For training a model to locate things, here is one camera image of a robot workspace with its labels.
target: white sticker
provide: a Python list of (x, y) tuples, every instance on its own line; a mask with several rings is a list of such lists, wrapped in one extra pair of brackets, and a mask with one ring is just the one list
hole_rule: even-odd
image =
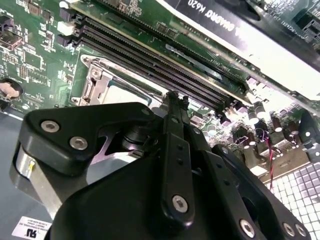
[(29, 240), (43, 240), (50, 227), (50, 222), (22, 216), (13, 230), (12, 236)]

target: red wire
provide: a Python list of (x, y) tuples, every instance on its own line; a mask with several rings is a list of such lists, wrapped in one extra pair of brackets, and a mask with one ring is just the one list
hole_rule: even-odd
[(272, 151), (269, 138), (266, 139), (266, 144), (268, 145), (269, 148), (269, 160), (270, 160), (270, 190), (273, 189), (273, 180), (274, 180), (274, 165), (273, 165), (273, 155), (274, 152)]

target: electrolytic capacitor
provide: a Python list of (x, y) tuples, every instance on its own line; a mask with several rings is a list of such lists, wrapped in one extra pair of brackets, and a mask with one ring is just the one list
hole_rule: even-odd
[(257, 101), (256, 103), (254, 103), (254, 110), (255, 110), (256, 116), (259, 119), (263, 119), (267, 116), (264, 104), (260, 101)]
[(245, 141), (242, 143), (242, 145), (243, 145), (243, 149), (248, 149), (248, 148), (250, 148), (250, 144), (249, 144), (248, 139), (245, 140)]
[(256, 110), (253, 107), (250, 107), (248, 110), (248, 118), (249, 122), (254, 125), (259, 122), (259, 118), (257, 117)]
[(288, 129), (291, 135), (299, 134), (298, 125), (294, 121), (288, 123)]
[(282, 126), (281, 126), (281, 122), (280, 119), (277, 117), (273, 117), (272, 118), (272, 124), (274, 127), (274, 131), (276, 131), (277, 133), (282, 131)]
[(255, 126), (255, 134), (257, 138), (260, 139), (261, 142), (264, 142), (269, 135), (267, 124), (263, 120), (260, 120), (254, 126)]
[(217, 134), (217, 128), (215, 125), (211, 124), (208, 126), (208, 135), (210, 137), (213, 137)]
[(256, 145), (256, 139), (253, 132), (248, 132), (246, 136), (248, 137), (248, 142), (250, 146)]

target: metal screw head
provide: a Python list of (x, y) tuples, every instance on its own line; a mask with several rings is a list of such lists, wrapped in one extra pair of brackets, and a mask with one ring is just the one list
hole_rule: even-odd
[(175, 208), (180, 213), (186, 213), (188, 211), (188, 203), (187, 201), (179, 195), (175, 195), (172, 198), (172, 203)]
[(255, 230), (247, 220), (241, 219), (240, 227), (249, 238), (253, 239), (255, 237)]
[(88, 147), (88, 142), (80, 136), (74, 136), (70, 139), (70, 146), (75, 150), (83, 151)]
[(283, 223), (284, 230), (287, 234), (289, 234), (291, 237), (295, 236), (295, 231), (292, 229), (292, 227), (288, 223)]
[(101, 77), (101, 73), (100, 73), (100, 71), (98, 71), (97, 69), (92, 69), (91, 75), (92, 75), (95, 79)]
[(296, 224), (295, 228), (298, 230), (298, 233), (300, 233), (301, 236), (303, 237), (307, 236), (306, 231), (300, 225)]
[(41, 128), (47, 133), (56, 133), (59, 131), (60, 126), (55, 121), (47, 120), (41, 123)]
[(222, 147), (221, 150), (222, 150), (222, 152), (224, 152), (225, 154), (229, 154), (229, 150), (226, 149), (225, 147)]
[(196, 134), (200, 134), (200, 133), (201, 133), (201, 131), (200, 131), (198, 128), (196, 128), (196, 127), (193, 129), (193, 131), (194, 131)]
[(150, 115), (150, 112), (147, 109), (142, 109), (141, 112), (143, 112), (145, 115)]

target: white connector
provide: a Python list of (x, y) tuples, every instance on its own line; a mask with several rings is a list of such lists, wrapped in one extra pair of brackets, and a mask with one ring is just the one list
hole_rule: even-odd
[(57, 30), (65, 36), (70, 36), (75, 31), (75, 25), (71, 22), (59, 21)]

